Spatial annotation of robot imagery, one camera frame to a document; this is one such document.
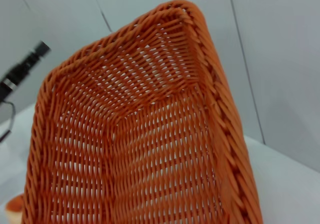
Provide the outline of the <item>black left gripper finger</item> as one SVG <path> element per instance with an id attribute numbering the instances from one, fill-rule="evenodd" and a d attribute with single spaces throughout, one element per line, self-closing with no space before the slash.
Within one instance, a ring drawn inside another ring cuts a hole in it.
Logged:
<path id="1" fill-rule="evenodd" d="M 31 69 L 50 51 L 50 47 L 41 41 L 21 62 L 15 64 L 0 78 L 1 102 L 6 100 L 29 75 Z"/>

